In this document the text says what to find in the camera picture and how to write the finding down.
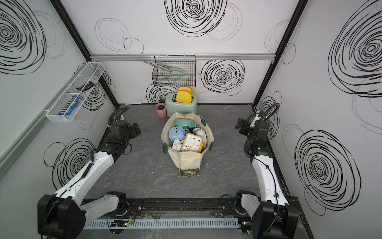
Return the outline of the light blue clock back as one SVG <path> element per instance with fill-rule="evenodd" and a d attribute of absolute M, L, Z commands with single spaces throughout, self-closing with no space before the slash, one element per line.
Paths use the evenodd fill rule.
<path fill-rule="evenodd" d="M 168 138 L 170 141 L 174 142 L 176 139 L 179 141 L 185 138 L 185 129 L 183 126 L 175 126 L 169 129 Z"/>

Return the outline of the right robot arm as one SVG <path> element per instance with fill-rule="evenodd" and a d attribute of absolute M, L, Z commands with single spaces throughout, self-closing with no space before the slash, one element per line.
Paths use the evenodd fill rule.
<path fill-rule="evenodd" d="M 254 113 L 248 119 L 239 118 L 235 127 L 247 137 L 243 149 L 257 174 L 261 196 L 239 191 L 239 207 L 251 217 L 253 238 L 293 239 L 298 212 L 282 192 L 268 144 L 268 119 L 273 115 L 271 110 Z"/>

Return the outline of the yellow rectangular clock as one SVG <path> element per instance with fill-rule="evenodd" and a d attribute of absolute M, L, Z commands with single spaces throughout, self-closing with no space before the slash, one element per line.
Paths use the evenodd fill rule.
<path fill-rule="evenodd" d="M 204 146 L 203 139 L 195 134 L 188 133 L 185 136 L 181 151 L 200 153 Z"/>

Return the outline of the green round pastel clock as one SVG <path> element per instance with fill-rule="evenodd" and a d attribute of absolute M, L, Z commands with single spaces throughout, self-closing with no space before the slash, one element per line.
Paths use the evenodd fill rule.
<path fill-rule="evenodd" d="M 186 128 L 196 128 L 198 123 L 190 119 L 176 119 L 175 126 L 182 126 Z"/>

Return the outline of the cream canvas tote bag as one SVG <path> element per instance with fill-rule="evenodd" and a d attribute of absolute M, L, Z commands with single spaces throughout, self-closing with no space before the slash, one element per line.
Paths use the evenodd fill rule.
<path fill-rule="evenodd" d="M 163 152 L 169 154 L 179 177 L 200 175 L 201 163 L 214 146 L 214 136 L 205 119 L 195 113 L 175 112 L 166 121 L 161 140 Z"/>

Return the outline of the white twin bell clock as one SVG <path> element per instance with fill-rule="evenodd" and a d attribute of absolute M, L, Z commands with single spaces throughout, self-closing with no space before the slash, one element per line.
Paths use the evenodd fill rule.
<path fill-rule="evenodd" d="M 199 127 L 196 127 L 193 129 L 193 134 L 201 137 L 203 139 L 203 143 L 206 144 L 207 143 L 207 135 L 206 135 L 206 132 L 199 128 Z"/>

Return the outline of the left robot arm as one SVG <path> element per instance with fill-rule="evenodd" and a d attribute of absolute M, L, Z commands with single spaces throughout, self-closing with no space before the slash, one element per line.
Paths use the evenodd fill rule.
<path fill-rule="evenodd" d="M 37 203 L 37 231 L 55 239 L 75 239 L 84 227 L 99 217 L 128 211 L 126 194 L 111 191 L 83 204 L 89 190 L 129 146 L 129 141 L 141 135 L 137 123 L 119 119 L 109 121 L 109 133 L 92 152 L 90 161 L 67 184 L 53 195 L 44 195 Z"/>

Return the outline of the white purple face clock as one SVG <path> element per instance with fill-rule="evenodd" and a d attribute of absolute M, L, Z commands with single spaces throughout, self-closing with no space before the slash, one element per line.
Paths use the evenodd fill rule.
<path fill-rule="evenodd" d="M 182 149 L 182 145 L 183 145 L 183 141 L 176 138 L 173 142 L 172 149 L 177 152 L 180 152 Z"/>

